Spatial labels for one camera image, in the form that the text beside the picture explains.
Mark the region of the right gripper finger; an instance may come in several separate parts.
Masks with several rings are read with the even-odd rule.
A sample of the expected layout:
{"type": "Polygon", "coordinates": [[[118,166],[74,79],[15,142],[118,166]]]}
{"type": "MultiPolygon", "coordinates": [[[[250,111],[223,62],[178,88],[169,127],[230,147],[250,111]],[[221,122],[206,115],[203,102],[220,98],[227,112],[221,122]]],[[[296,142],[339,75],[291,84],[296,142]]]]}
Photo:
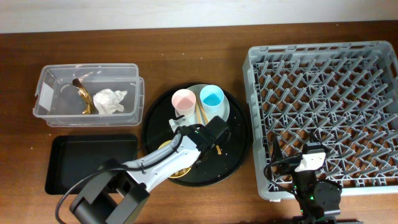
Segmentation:
{"type": "Polygon", "coordinates": [[[314,132],[309,134],[309,143],[308,144],[321,144],[320,140],[316,137],[314,132]]]}
{"type": "Polygon", "coordinates": [[[275,136],[273,138],[273,142],[272,142],[272,156],[271,156],[271,161],[272,162],[277,162],[282,160],[284,157],[282,155],[282,150],[280,148],[279,145],[279,141],[278,138],[275,136]]]}

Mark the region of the wooden chopstick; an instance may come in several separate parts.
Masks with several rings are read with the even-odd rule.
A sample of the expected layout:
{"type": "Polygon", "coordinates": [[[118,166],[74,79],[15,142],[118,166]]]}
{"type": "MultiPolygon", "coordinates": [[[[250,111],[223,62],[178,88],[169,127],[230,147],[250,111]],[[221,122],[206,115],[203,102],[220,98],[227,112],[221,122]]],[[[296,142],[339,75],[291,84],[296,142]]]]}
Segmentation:
{"type": "Polygon", "coordinates": [[[202,117],[201,106],[200,106],[200,103],[199,103],[198,100],[196,101],[196,107],[195,108],[196,108],[196,114],[197,114],[197,123],[198,124],[203,124],[204,120],[203,120],[203,117],[202,117]]]}
{"type": "MultiPolygon", "coordinates": [[[[204,119],[205,123],[208,124],[208,123],[209,123],[209,120],[208,120],[208,118],[207,118],[207,115],[206,115],[206,113],[205,113],[205,110],[203,109],[203,107],[202,107],[200,101],[198,102],[198,106],[199,106],[199,109],[200,109],[200,111],[201,111],[201,113],[202,113],[202,115],[203,115],[203,119],[204,119]]],[[[222,155],[222,150],[220,149],[219,145],[216,145],[215,147],[216,147],[216,150],[217,150],[218,155],[222,155]]]]}

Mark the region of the blue cup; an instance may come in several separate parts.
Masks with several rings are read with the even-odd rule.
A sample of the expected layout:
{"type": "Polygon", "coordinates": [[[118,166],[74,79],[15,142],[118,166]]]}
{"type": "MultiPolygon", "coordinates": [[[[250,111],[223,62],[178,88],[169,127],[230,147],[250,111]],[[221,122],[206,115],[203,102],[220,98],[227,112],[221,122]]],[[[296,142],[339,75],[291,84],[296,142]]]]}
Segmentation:
{"type": "Polygon", "coordinates": [[[224,93],[219,86],[207,85],[200,91],[200,101],[207,113],[216,112],[224,100],[224,93]]]}

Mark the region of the pink cup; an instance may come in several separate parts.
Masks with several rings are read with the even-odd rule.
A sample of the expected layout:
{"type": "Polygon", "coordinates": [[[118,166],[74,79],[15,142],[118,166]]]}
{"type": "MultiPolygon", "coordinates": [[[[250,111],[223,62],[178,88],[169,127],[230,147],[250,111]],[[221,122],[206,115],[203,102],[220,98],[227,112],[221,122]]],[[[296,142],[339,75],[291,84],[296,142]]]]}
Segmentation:
{"type": "Polygon", "coordinates": [[[191,90],[180,89],[172,95],[172,106],[180,116],[191,116],[195,112],[197,98],[191,90]]]}

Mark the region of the yellow bowl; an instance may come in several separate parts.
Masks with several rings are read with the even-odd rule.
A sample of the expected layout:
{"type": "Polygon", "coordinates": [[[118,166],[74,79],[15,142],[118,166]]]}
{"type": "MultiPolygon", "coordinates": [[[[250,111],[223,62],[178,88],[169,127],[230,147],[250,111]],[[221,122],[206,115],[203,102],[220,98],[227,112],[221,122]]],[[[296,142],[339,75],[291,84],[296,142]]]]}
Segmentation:
{"type": "MultiPolygon", "coordinates": [[[[162,147],[166,146],[166,145],[169,144],[170,142],[171,142],[171,140],[168,140],[168,141],[163,142],[163,143],[158,147],[158,149],[161,149],[162,147]]],[[[174,174],[172,174],[172,175],[170,176],[170,178],[171,178],[171,179],[177,179],[177,178],[183,177],[183,176],[185,176],[188,172],[190,172],[191,169],[192,169],[191,167],[187,167],[187,168],[181,169],[181,170],[175,172],[174,174]]]]}

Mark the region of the white napkin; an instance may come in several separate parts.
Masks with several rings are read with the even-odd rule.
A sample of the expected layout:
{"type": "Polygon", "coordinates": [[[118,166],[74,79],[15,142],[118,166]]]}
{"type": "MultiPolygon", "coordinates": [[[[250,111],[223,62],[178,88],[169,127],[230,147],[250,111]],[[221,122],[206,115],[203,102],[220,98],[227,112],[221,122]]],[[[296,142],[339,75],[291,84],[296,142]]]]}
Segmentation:
{"type": "Polygon", "coordinates": [[[126,95],[127,91],[104,89],[94,95],[93,103],[99,114],[113,114],[116,111],[123,112],[124,106],[121,101],[126,95]]]}

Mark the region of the gold foil wrapper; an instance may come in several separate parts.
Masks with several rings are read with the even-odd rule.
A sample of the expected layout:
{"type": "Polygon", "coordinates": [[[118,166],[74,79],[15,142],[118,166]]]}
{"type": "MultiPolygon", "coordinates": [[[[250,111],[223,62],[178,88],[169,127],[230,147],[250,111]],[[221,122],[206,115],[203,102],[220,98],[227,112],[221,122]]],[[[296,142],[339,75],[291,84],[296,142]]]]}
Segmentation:
{"type": "Polygon", "coordinates": [[[78,94],[86,103],[86,108],[83,110],[82,114],[91,114],[94,108],[92,97],[90,96],[86,88],[81,84],[78,78],[75,78],[72,81],[72,85],[78,88],[78,94]]]}

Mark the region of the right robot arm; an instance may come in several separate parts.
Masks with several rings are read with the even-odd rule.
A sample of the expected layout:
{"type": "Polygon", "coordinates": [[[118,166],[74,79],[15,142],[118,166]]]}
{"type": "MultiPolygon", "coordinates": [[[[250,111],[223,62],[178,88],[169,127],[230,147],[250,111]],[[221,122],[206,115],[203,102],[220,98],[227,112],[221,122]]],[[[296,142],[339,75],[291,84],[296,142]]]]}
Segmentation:
{"type": "Polygon", "coordinates": [[[284,157],[277,139],[272,143],[271,167],[276,167],[282,175],[292,177],[293,190],[290,193],[300,206],[300,216],[292,218],[292,223],[336,223],[336,216],[341,213],[340,201],[342,187],[331,180],[319,180],[316,171],[326,160],[329,149],[315,137],[309,135],[309,141],[303,145],[302,152],[284,157]]]}

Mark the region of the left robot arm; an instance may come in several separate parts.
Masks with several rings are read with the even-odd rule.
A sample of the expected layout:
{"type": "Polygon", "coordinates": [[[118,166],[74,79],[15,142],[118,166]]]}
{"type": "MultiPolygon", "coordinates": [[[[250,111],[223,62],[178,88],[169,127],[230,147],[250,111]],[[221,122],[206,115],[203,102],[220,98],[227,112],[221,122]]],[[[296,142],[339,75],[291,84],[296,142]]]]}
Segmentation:
{"type": "Polygon", "coordinates": [[[201,153],[228,137],[226,121],[215,116],[206,125],[180,126],[164,147],[123,164],[111,159],[86,181],[70,205],[80,223],[133,223],[151,190],[188,168],[201,153]]]}

